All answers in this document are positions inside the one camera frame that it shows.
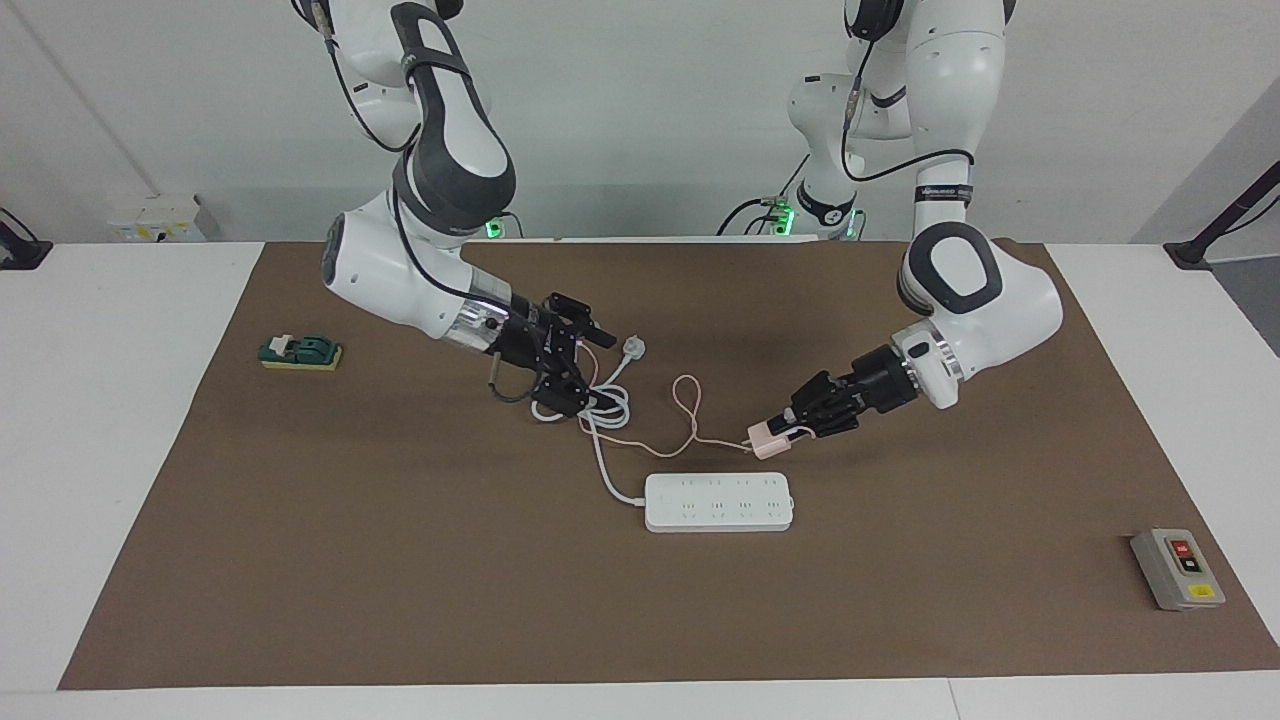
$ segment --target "gray floor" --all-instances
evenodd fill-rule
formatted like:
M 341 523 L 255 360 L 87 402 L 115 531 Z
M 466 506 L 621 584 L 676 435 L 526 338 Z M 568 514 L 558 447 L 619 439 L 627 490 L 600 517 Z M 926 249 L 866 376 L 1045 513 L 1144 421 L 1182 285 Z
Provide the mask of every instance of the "gray floor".
M 1280 355 L 1280 258 L 1219 263 L 1213 274 Z

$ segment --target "power outlet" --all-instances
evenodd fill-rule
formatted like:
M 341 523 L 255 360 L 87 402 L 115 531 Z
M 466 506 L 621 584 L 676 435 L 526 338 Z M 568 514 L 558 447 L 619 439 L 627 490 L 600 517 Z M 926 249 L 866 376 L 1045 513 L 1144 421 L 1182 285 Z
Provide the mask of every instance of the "power outlet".
M 658 473 L 644 497 L 654 533 L 781 532 L 795 505 L 781 473 Z

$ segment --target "white plug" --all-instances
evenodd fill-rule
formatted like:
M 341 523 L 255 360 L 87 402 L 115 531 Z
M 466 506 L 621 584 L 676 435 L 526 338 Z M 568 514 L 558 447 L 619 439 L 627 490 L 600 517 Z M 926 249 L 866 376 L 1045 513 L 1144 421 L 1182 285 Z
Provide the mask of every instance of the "white plug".
M 622 342 L 622 355 L 632 363 L 644 357 L 644 341 L 639 336 L 631 336 Z

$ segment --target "white wall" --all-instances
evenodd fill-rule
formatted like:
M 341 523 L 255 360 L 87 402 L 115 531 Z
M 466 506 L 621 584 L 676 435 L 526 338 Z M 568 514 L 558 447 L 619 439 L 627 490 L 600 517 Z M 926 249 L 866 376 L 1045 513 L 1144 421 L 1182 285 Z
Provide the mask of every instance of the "white wall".
M 1262 94 L 1212 152 L 1197 165 L 1134 242 L 1181 242 L 1196 237 L 1274 163 L 1280 161 L 1280 79 Z M 1256 217 L 1280 192 L 1272 191 L 1239 222 Z M 1210 260 L 1280 255 L 1280 209 L 1249 227 L 1222 236 Z
M 786 96 L 844 70 L 840 13 L 470 0 L 453 27 L 494 97 L 530 233 L 692 234 L 776 191 L 804 154 Z M 973 220 L 1128 241 L 1276 78 L 1275 27 L 1275 0 L 1024 0 Z M 51 237 L 104 237 L 104 195 L 150 182 L 198 192 L 228 238 L 316 238 L 387 183 L 390 159 L 358 137 L 287 0 L 0 0 L 0 201 Z M 877 168 L 908 152 L 865 154 Z M 910 233 L 911 184 L 864 191 L 869 236 Z

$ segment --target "brown table mat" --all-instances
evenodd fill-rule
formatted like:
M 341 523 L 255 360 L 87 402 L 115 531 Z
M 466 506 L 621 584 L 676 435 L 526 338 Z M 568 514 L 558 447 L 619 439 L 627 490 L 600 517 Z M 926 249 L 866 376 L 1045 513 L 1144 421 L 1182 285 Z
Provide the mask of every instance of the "brown table mat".
M 648 533 L 600 484 L 586 436 L 493 401 L 488 357 L 329 293 L 320 251 L 262 252 L 61 688 L 1280 667 L 1043 247 L 1012 251 L 1053 272 L 1062 331 L 951 410 L 864 415 L 765 464 L 605 450 L 630 493 L 653 471 L 786 473 L 795 524 L 746 536 Z M 518 292 L 566 292 L 644 337 L 620 434 L 662 447 L 687 432 L 668 396 L 680 373 L 705 387 L 704 436 L 736 441 L 815 370 L 846 372 L 911 323 L 901 252 L 466 251 Z M 259 345 L 284 332 L 339 340 L 342 368 L 264 370 Z M 1157 525 L 1196 533 L 1225 607 L 1156 610 L 1125 536 Z

